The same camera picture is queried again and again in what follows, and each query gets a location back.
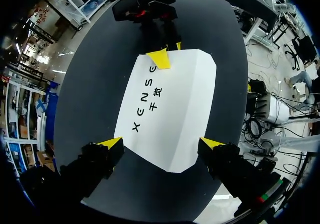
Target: black cable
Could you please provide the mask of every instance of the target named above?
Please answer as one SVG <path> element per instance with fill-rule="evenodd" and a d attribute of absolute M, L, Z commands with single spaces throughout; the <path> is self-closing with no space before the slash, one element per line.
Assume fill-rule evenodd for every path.
<path fill-rule="evenodd" d="M 286 154 L 292 154 L 292 155 L 302 155 L 302 156 L 306 156 L 306 154 L 300 154 L 300 153 L 288 153 L 288 152 L 283 152 L 283 151 L 279 151 L 280 153 L 286 153 Z"/>
<path fill-rule="evenodd" d="M 284 170 L 282 170 L 282 169 L 279 169 L 279 168 L 274 168 L 274 169 L 277 169 L 277 170 L 279 170 L 279 171 L 282 171 L 282 172 L 284 172 L 284 173 L 287 173 L 287 174 L 290 174 L 290 175 L 293 175 L 293 176 L 298 176 L 298 174 L 295 174 L 295 173 L 292 173 L 292 172 L 286 172 L 286 171 L 284 171 Z"/>
<path fill-rule="evenodd" d="M 314 105 L 314 103 L 305 103 L 305 102 L 299 102 L 299 101 L 295 101 L 295 100 L 288 99 L 288 98 L 283 98 L 283 97 L 278 96 L 277 94 L 272 94 L 272 93 L 271 93 L 271 95 L 273 95 L 273 96 L 275 96 L 275 97 L 278 97 L 278 98 L 281 98 L 281 99 L 285 99 L 285 100 L 288 100 L 288 101 L 292 101 L 292 102 L 297 102 L 297 103 L 304 103 L 304 104 Z"/>
<path fill-rule="evenodd" d="M 301 158 L 298 158 L 298 157 L 295 157 L 295 156 L 292 156 L 292 155 L 289 155 L 289 154 L 285 154 L 285 153 L 284 153 L 284 155 L 285 155 L 285 156 L 289 156 L 289 157 L 293 157 L 293 158 L 297 158 L 297 159 L 301 160 Z"/>
<path fill-rule="evenodd" d="M 288 131 L 292 132 L 293 134 L 296 134 L 298 137 L 304 138 L 304 136 L 301 136 L 301 135 L 299 135 L 299 134 L 295 133 L 294 131 L 290 130 L 289 128 L 285 128 L 285 127 L 279 127 L 279 128 L 284 128 L 284 129 L 286 129 L 286 130 L 288 130 Z"/>
<path fill-rule="evenodd" d="M 270 94 L 271 94 L 273 97 L 275 97 L 277 100 L 280 100 L 280 101 L 282 101 L 283 103 L 285 103 L 289 108 L 295 109 L 295 110 L 303 113 L 304 115 L 307 115 L 307 113 L 302 112 L 301 110 L 297 109 L 296 107 L 292 106 L 291 104 L 288 104 L 287 102 L 285 102 L 282 97 L 279 97 L 279 96 L 277 96 L 277 95 L 274 95 L 273 93 L 270 93 Z"/>
<path fill-rule="evenodd" d="M 278 133 L 276 134 L 276 136 L 278 136 L 279 133 L 284 133 L 284 136 L 285 136 L 285 137 L 287 136 L 286 133 L 285 133 L 284 131 L 282 131 L 282 130 L 281 130 L 280 132 L 278 132 Z"/>
<path fill-rule="evenodd" d="M 294 166 L 294 167 L 296 168 L 296 172 L 298 172 L 298 171 L 299 171 L 299 173 L 301 172 L 300 168 L 298 168 L 296 165 L 291 164 L 291 163 L 285 163 L 285 164 L 283 165 L 283 168 L 284 168 L 287 172 L 292 173 L 290 170 L 288 170 L 288 169 L 286 168 L 285 165 Z"/>
<path fill-rule="evenodd" d="M 282 171 L 282 172 L 284 172 L 284 173 L 287 173 L 287 174 L 290 174 L 290 175 L 293 175 L 293 176 L 298 176 L 298 174 L 295 174 L 295 173 L 292 173 L 292 172 L 286 172 L 286 171 L 281 170 L 281 169 L 279 169 L 279 168 L 274 168 L 274 169 L 277 169 L 277 170 L 279 170 L 279 171 Z"/>

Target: chair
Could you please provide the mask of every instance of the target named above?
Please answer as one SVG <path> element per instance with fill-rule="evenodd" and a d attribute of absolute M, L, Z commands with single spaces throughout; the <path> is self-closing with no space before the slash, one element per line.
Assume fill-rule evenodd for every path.
<path fill-rule="evenodd" d="M 302 60 L 304 65 L 308 62 L 314 61 L 316 58 L 317 52 L 315 49 L 314 43 L 311 41 L 311 38 L 309 36 L 304 37 L 303 39 L 295 38 L 292 40 L 293 46 L 295 48 L 296 53 L 287 45 L 285 44 L 285 47 L 288 47 L 290 51 L 286 51 L 285 54 L 290 54 L 294 59 L 294 67 L 293 70 L 300 70 L 300 65 L 298 61 L 298 57 Z"/>

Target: cable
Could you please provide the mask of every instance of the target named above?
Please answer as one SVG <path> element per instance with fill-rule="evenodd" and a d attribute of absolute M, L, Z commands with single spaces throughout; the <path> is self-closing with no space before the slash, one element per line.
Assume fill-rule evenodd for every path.
<path fill-rule="evenodd" d="M 314 103 L 312 104 L 312 103 L 299 102 L 299 101 L 295 101 L 295 100 L 292 100 L 292 99 L 283 98 L 283 97 L 280 97 L 280 96 L 278 96 L 278 95 L 274 95 L 274 94 L 272 94 L 272 93 L 271 93 L 271 95 L 273 95 L 273 96 L 277 96 L 278 98 L 285 99 L 285 100 L 292 101 L 292 102 L 297 102 L 297 103 L 304 103 L 304 104 L 314 105 Z"/>
<path fill-rule="evenodd" d="M 292 155 L 302 155 L 302 156 L 306 156 L 306 154 L 300 154 L 300 153 L 288 153 L 288 152 L 283 152 L 283 151 L 279 151 L 280 153 L 286 153 L 286 154 L 292 154 Z"/>
<path fill-rule="evenodd" d="M 298 109 L 298 108 L 296 108 L 296 107 L 294 107 L 294 106 L 292 106 L 292 105 L 288 104 L 288 103 L 287 103 L 287 102 L 285 102 L 283 99 L 285 99 L 285 100 L 289 100 L 289 101 L 292 101 L 292 102 L 303 103 L 303 104 L 309 104 L 309 103 L 298 102 L 298 101 L 294 101 L 294 100 L 291 100 L 291 99 L 282 98 L 282 97 L 280 97 L 280 96 L 278 96 L 278 95 L 275 95 L 275 94 L 273 94 L 273 93 L 271 93 L 271 95 L 272 95 L 272 96 L 274 96 L 275 98 L 279 99 L 279 100 L 280 100 L 280 101 L 282 101 L 283 103 L 285 103 L 289 108 L 295 109 L 295 110 L 297 110 L 297 111 L 299 111 L 299 112 L 301 112 L 301 113 L 303 113 L 304 115 L 306 115 L 306 116 L 307 116 L 307 113 L 302 112 L 300 109 Z M 308 107 L 308 108 L 313 109 L 314 111 L 316 111 L 313 107 L 310 107 L 310 106 L 308 106 L 308 105 L 303 106 L 303 107 Z"/>
<path fill-rule="evenodd" d="M 285 156 L 289 156 L 289 157 L 293 157 L 293 158 L 297 158 L 297 159 L 301 160 L 301 158 L 299 158 L 299 157 L 295 157 L 295 156 L 292 156 L 292 155 L 289 155 L 289 154 L 286 154 L 286 153 L 284 153 L 284 155 L 285 155 Z"/>
<path fill-rule="evenodd" d="M 288 131 L 292 132 L 293 134 L 296 134 L 297 136 L 299 136 L 299 137 L 301 137 L 301 138 L 304 138 L 304 136 L 301 136 L 301 135 L 295 133 L 294 131 L 290 130 L 289 128 L 285 128 L 285 127 L 279 127 L 279 128 L 287 129 Z"/>
<path fill-rule="evenodd" d="M 287 174 L 290 174 L 290 175 L 293 175 L 293 176 L 298 176 L 298 174 L 295 174 L 295 173 L 292 173 L 292 172 L 286 172 L 286 171 L 284 171 L 284 170 L 282 170 L 282 169 L 280 169 L 280 168 L 274 168 L 274 169 L 277 169 L 277 170 L 279 170 L 279 171 L 282 171 L 282 172 L 284 172 L 284 173 L 287 173 Z"/>
<path fill-rule="evenodd" d="M 281 172 L 284 172 L 284 173 L 287 173 L 287 174 L 290 174 L 290 175 L 293 175 L 293 176 L 298 176 L 298 174 L 295 174 L 295 173 L 293 173 L 293 172 L 290 172 L 290 171 L 288 171 L 286 168 L 286 170 L 288 171 L 284 171 L 284 170 L 282 170 L 282 169 L 280 169 L 280 168 L 274 168 L 274 169 L 277 169 L 277 170 L 279 170 L 279 171 L 281 171 Z"/>
<path fill-rule="evenodd" d="M 298 172 L 298 171 L 301 172 L 300 168 L 298 168 L 296 165 L 291 164 L 291 163 L 285 163 L 285 164 L 283 165 L 283 168 L 284 168 L 287 172 L 292 173 L 291 171 L 289 171 L 289 170 L 286 168 L 286 165 L 294 166 L 294 167 L 296 168 L 296 173 L 293 173 L 293 175 L 297 175 L 297 172 Z"/>

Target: oval table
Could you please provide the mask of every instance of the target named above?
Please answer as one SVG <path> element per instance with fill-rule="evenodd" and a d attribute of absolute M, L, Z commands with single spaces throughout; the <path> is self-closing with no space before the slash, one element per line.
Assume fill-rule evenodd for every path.
<path fill-rule="evenodd" d="M 224 0 L 176 0 L 182 49 L 201 49 L 217 65 L 216 87 L 205 137 L 238 143 L 245 115 L 248 61 L 236 16 Z M 78 48 L 57 106 L 58 167 L 78 157 L 89 142 L 112 139 L 130 74 L 144 54 L 140 25 L 115 22 L 109 9 Z M 108 180 L 84 201 L 113 216 L 150 222 L 193 221 L 221 185 L 201 160 L 168 173 L 128 148 Z"/>

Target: laboratory floor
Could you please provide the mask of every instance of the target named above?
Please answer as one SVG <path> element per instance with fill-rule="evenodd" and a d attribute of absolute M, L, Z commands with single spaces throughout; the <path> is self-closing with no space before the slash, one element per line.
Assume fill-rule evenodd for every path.
<path fill-rule="evenodd" d="M 77 48 L 81 44 L 82 40 L 90 31 L 95 22 L 103 15 L 103 13 L 110 8 L 110 4 L 103 7 L 93 18 L 92 23 L 86 24 L 81 31 L 74 33 L 74 30 L 68 30 L 61 40 L 52 45 L 50 49 L 51 60 L 48 65 L 43 68 L 45 76 L 49 79 L 54 79 L 57 83 L 60 83 L 58 94 L 61 87 L 63 87 L 63 81 L 65 74 L 68 70 L 70 62 L 77 51 Z M 294 35 L 288 31 L 278 42 L 280 50 L 274 49 L 271 53 L 267 48 L 251 40 L 250 45 L 247 46 L 248 57 L 248 76 L 252 79 L 263 80 L 267 86 L 269 92 L 274 92 L 278 96 L 292 99 L 293 89 L 285 83 L 286 77 L 292 77 L 303 71 L 305 68 L 303 64 L 300 64 L 301 71 L 293 71 L 292 66 L 294 64 L 290 55 L 285 55 L 285 44 L 291 45 L 291 40 Z M 309 66 L 306 71 L 311 78 L 317 77 L 316 67 L 314 64 Z M 298 90 L 303 94 L 305 93 L 305 85 L 298 84 Z M 299 135 L 307 136 L 309 134 L 309 126 L 307 123 L 294 123 L 286 125 L 287 128 L 296 132 Z M 295 134 L 285 130 L 287 137 L 294 137 Z M 281 148 L 280 150 L 285 152 L 292 152 L 299 154 L 300 151 Z M 299 156 L 287 156 L 284 153 L 277 153 L 276 157 L 278 162 L 276 167 L 284 170 L 283 165 L 286 163 L 299 165 Z M 287 166 L 288 170 L 296 173 L 297 169 L 294 166 Z M 281 175 L 294 181 L 297 177 L 291 174 L 287 174 L 279 171 Z M 238 198 L 233 198 L 224 185 L 221 185 L 220 189 L 213 197 L 212 201 L 203 210 L 199 217 L 195 220 L 201 224 L 218 224 L 223 223 L 234 217 L 234 212 L 240 205 Z"/>

